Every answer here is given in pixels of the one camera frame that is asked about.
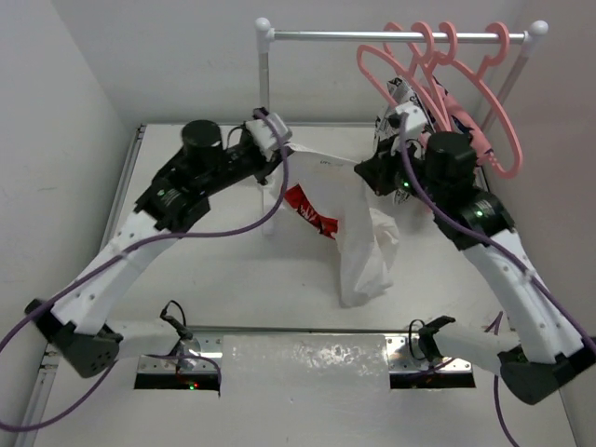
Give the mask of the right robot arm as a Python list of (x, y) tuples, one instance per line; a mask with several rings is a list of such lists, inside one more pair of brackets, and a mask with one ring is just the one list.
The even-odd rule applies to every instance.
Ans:
[(418, 332), (417, 351), (432, 362), (467, 360), (500, 377), (520, 401), (535, 405), (595, 363), (594, 341), (556, 307), (525, 260), (514, 222), (498, 197), (475, 184), (477, 153), (464, 134), (440, 131), (421, 158), (396, 138), (379, 142), (354, 171), (378, 196), (402, 190), (433, 211), (435, 225), (475, 266), (515, 330), (475, 333), (441, 316)]

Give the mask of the white clothes rack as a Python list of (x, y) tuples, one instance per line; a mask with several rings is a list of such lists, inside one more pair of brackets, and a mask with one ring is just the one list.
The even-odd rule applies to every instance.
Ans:
[[(421, 50), (426, 48), (426, 45), (423, 43), (423, 36), (420, 33), (412, 32), (411, 29), (405, 31), (395, 22), (387, 23), (381, 32), (280, 31), (275, 29), (266, 18), (257, 19), (254, 27), (258, 53), (259, 99), (261, 105), (266, 108), (270, 106), (269, 53), (271, 45), (277, 41), (346, 41), (358, 42), (359, 46), (366, 44), (379, 48), (383, 48), (383, 43), (387, 42), (396, 59), (405, 67), (410, 65), (412, 58), (412, 52), (408, 47), (408, 43), (415, 43)], [(442, 33), (440, 29), (437, 32), (432, 30), (432, 32), (435, 37), (435, 49), (447, 52), (449, 44), (447, 43), (446, 34)], [(523, 68), (548, 32), (549, 25), (544, 20), (534, 21), (528, 30), (520, 34), (514, 34), (508, 31), (508, 37), (510, 38), (509, 49), (513, 45), (519, 45), (521, 48), (501, 89), (497, 93), (494, 93), (502, 106)], [(456, 36), (458, 37), (458, 47), (461, 44), (495, 44), (499, 46), (497, 35), (487, 33), (486, 31), (476, 34), (459, 33), (456, 31)], [(490, 112), (489, 108), (489, 112), (479, 127), (485, 134), (495, 121), (498, 120)]]

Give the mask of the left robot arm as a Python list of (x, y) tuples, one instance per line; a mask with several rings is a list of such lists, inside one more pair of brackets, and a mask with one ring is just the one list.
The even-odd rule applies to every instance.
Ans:
[(36, 328), (82, 378), (119, 359), (183, 352), (194, 335), (178, 319), (116, 321), (109, 317), (136, 279), (210, 211), (209, 199), (249, 177), (264, 183), (286, 166), (291, 131), (279, 115), (256, 109), (237, 144), (224, 147), (220, 127), (187, 123), (181, 149), (160, 168), (120, 229), (59, 298), (25, 309)]

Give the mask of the pink patterned shirt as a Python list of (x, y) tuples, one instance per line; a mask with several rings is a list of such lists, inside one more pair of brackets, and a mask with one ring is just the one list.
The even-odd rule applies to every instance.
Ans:
[[(480, 166), (487, 158), (486, 152), (492, 150), (490, 143), (479, 129), (473, 118), (467, 113), (462, 105), (456, 100), (456, 98), (449, 93), (442, 85), (438, 85), (440, 97), (443, 99), (443, 103), (446, 108), (446, 112), (452, 122), (452, 126), (455, 131), (465, 134), (470, 142), (472, 148), (477, 152), (478, 161), (477, 165)], [(420, 135), (418, 141), (422, 146), (422, 155), (427, 149), (427, 140), (433, 134), (436, 133), (439, 128), (436, 126), (436, 120), (431, 114), (431, 111), (425, 106), (417, 93), (413, 94), (412, 100), (416, 100), (418, 106), (423, 110), (427, 117), (427, 124), (425, 130)]]

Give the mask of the empty pink hanger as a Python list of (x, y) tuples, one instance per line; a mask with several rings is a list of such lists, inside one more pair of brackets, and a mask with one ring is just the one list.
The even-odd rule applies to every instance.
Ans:
[[(508, 38), (508, 51), (509, 51), (510, 38), (508, 37), (508, 28), (504, 23), (499, 22), (499, 21), (493, 22), (486, 27), (485, 31), (487, 33), (494, 33), (497, 35), (497, 43), (499, 44), (498, 52), (502, 51), (502, 54), (506, 53), (505, 44), (506, 44), (506, 38)], [(506, 133), (509, 147), (511, 149), (511, 153), (513, 156), (513, 162), (512, 162), (512, 166), (510, 168), (504, 168), (500, 164), (499, 160), (497, 159), (494, 148), (491, 144), (493, 153), (486, 161), (484, 161), (481, 164), (481, 166), (486, 165), (486, 166), (490, 167), (493, 170), (493, 172), (500, 178), (512, 179), (518, 174), (518, 172), (520, 171), (521, 166), (522, 166), (523, 156), (522, 156), (522, 149), (520, 146), (520, 142), (519, 142), (518, 136), (517, 136), (512, 124), (509, 120), (507, 113), (505, 112), (501, 102), (497, 98), (494, 100), (494, 105), (493, 106), (490, 105), (490, 112), (493, 113), (494, 117), (498, 120), (501, 127), (503, 128), (503, 130)]]

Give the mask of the aluminium table edge rail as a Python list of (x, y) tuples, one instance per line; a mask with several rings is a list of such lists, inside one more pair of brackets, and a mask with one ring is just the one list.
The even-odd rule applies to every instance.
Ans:
[[(124, 165), (118, 178), (115, 195), (102, 234), (102, 241), (100, 243), (101, 249), (114, 234), (146, 127), (146, 124), (141, 124), (137, 127), (126, 152)], [(49, 344), (46, 344), (37, 369), (34, 388), (21, 421), (24, 425), (29, 426), (42, 421), (59, 362), (60, 354), (58, 351)]]

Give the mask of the white t shirt red print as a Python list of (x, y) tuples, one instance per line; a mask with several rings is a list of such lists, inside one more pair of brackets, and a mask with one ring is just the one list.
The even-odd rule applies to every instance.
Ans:
[(355, 161), (297, 143), (288, 148), (283, 206), (334, 241), (341, 305), (366, 305), (393, 285), (390, 270), (400, 242), (396, 221), (369, 203)]

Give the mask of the metal base plate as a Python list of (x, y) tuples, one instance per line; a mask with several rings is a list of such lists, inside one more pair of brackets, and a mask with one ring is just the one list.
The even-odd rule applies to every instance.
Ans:
[(316, 337), (347, 337), (355, 336), (361, 339), (365, 336), (380, 336), (384, 339), (381, 351), (386, 356), (389, 377), (398, 382), (414, 380), (419, 376), (439, 374), (441, 376), (468, 378), (473, 374), (472, 366), (462, 360), (443, 358), (431, 363), (415, 358), (411, 350), (417, 344), (416, 332), (379, 332), (379, 331), (309, 331), (304, 329), (276, 329), (276, 328), (225, 328), (225, 327), (195, 327), (193, 339), (184, 341), (171, 354), (174, 360), (151, 360), (148, 356), (139, 360), (138, 372), (144, 374), (174, 374), (182, 372), (186, 375), (205, 376), (211, 378), (222, 367), (224, 355), (224, 337), (274, 337), (282, 336), (303, 337), (307, 340)]

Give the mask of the pink hanger with newspaper shirt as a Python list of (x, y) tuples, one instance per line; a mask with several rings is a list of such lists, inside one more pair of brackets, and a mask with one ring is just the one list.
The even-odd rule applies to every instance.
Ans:
[(424, 37), (426, 49), (422, 52), (415, 43), (409, 43), (408, 47), (412, 52), (412, 59), (409, 68), (409, 74), (414, 76), (418, 68), (421, 69), (425, 80), (427, 81), (428, 99), (425, 100), (426, 107), (431, 111), (431, 114), (436, 120), (436, 126), (440, 131), (453, 131), (451, 119), (446, 112), (443, 99), (440, 97), (438, 84), (435, 81), (433, 72), (438, 65), (450, 65), (454, 59), (458, 47), (458, 38), (456, 36), (456, 29), (449, 21), (441, 22), (439, 29), (447, 36), (447, 43), (449, 48), (447, 52), (441, 52), (435, 49), (435, 37), (432, 29), (425, 23), (418, 21), (412, 27), (411, 31), (420, 33)]

